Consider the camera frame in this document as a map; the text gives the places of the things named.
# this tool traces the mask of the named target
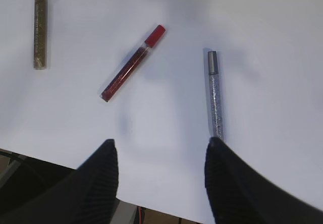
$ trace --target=gold glitter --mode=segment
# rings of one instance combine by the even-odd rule
[[[34,25],[34,68],[46,68],[47,39],[47,3],[46,0],[35,0]]]

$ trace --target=silver cap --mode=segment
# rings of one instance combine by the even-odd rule
[[[207,59],[208,59],[208,73],[219,74],[217,52],[209,51],[207,53]]]

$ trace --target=cable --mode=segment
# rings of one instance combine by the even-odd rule
[[[139,212],[139,224],[141,224],[141,207],[138,206],[138,212]]]
[[[7,152],[3,152],[3,151],[0,151],[0,155],[11,158],[11,159],[21,163],[23,166],[28,168],[28,170],[31,171],[38,178],[38,180],[44,185],[45,189],[48,189],[46,181],[42,178],[42,176],[40,176],[39,173],[37,173],[37,171],[33,167],[31,167],[29,164],[27,164],[23,159],[15,156],[11,153],[7,153]]]

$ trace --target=red cap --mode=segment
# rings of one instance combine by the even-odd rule
[[[156,29],[154,29],[154,31],[150,34],[150,36],[145,40],[145,43],[149,47],[153,48],[158,42],[158,40],[162,37],[165,31],[166,30],[163,26],[158,25]]]

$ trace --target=white surface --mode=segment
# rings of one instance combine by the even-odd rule
[[[211,48],[227,143],[323,209],[323,0],[49,0],[42,72],[33,2],[0,0],[1,148],[76,168],[114,138],[121,200],[213,223],[203,184]],[[105,103],[101,91],[157,23],[163,41]]]

